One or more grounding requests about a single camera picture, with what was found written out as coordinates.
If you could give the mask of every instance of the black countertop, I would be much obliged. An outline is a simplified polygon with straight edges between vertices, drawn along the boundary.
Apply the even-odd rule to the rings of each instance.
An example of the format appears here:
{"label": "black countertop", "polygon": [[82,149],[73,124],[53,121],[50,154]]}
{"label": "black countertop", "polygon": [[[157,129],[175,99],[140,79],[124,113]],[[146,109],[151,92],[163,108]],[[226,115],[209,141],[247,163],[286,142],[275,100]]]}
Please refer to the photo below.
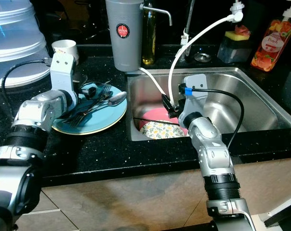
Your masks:
{"label": "black countertop", "polygon": [[[88,57],[77,70],[88,76],[88,81],[111,80],[113,86],[126,90],[126,79],[113,65],[110,50],[102,57]],[[174,53],[157,59],[147,69],[170,68]],[[291,114],[291,66],[277,64],[271,73],[263,73],[247,64],[238,66],[266,93]],[[208,64],[189,61],[177,68],[226,66],[214,59]],[[49,90],[50,77],[36,83],[8,89],[14,113],[19,105],[31,97]],[[4,144],[11,122],[7,105],[0,92],[0,146]],[[231,134],[223,134],[227,143]],[[54,186],[144,175],[159,172],[199,168],[197,152],[189,137],[131,141],[126,128],[126,116],[112,127],[92,135],[72,136],[52,130],[45,150],[47,155],[44,186]],[[291,128],[239,133],[230,154],[234,164],[251,163],[291,157]]]}

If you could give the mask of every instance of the white tube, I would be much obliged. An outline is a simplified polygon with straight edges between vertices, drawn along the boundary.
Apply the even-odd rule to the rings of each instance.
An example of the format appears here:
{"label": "white tube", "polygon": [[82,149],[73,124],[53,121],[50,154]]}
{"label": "white tube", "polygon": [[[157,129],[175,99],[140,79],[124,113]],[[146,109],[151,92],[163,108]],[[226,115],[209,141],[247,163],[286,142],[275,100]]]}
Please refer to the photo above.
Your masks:
{"label": "white tube", "polygon": [[207,33],[209,30],[211,30],[213,27],[219,25],[220,23],[226,22],[226,21],[232,21],[234,18],[234,15],[231,14],[227,16],[226,18],[222,18],[215,23],[209,25],[207,28],[202,30],[199,34],[197,34],[195,37],[193,37],[185,46],[183,46],[175,56],[175,59],[171,65],[170,71],[169,71],[169,76],[168,76],[168,92],[169,92],[169,97],[170,97],[170,103],[174,105],[174,99],[173,99],[173,94],[172,94],[172,73],[175,67],[176,62],[179,60],[181,57],[181,54],[190,46],[192,43],[194,43],[198,38],[200,38],[202,35]]}
{"label": "white tube", "polygon": [[142,67],[140,67],[139,70],[145,72],[145,73],[146,73],[146,74],[151,78],[151,80],[154,82],[154,84],[155,84],[155,86],[158,88],[158,90],[159,90],[162,94],[166,95],[166,93],[163,91],[163,89],[160,87],[159,83],[156,81],[156,79],[154,79],[153,75],[152,75],[150,72],[148,72],[147,70],[145,70],[145,69],[142,68]]}

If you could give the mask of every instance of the blue tape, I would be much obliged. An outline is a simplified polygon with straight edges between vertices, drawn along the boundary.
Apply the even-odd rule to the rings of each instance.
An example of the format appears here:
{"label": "blue tape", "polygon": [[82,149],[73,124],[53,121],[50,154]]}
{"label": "blue tape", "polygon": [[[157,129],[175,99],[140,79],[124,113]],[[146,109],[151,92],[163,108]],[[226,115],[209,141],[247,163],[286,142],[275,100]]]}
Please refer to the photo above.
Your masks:
{"label": "blue tape", "polygon": [[192,95],[193,90],[191,88],[185,88],[185,95]]}

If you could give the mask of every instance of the red label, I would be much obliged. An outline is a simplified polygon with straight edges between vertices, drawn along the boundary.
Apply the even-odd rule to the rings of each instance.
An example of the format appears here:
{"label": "red label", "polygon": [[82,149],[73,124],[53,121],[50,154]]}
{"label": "red label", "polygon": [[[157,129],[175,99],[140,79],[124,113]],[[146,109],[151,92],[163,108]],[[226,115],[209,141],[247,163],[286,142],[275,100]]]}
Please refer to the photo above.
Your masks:
{"label": "red label", "polygon": [[125,24],[118,24],[117,25],[117,34],[120,36],[120,38],[125,39],[130,34],[130,29]]}

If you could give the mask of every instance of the white cup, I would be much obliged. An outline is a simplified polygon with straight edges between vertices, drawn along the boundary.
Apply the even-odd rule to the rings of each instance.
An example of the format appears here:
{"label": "white cup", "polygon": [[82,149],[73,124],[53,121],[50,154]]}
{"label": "white cup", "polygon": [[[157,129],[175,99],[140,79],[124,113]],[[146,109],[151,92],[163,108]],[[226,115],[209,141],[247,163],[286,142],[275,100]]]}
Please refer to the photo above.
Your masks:
{"label": "white cup", "polygon": [[79,55],[78,55],[77,45],[74,40],[68,40],[68,39],[59,40],[59,41],[53,42],[51,46],[53,47],[53,51],[56,53],[67,53],[67,54],[73,55],[76,60],[76,64],[78,64]]}

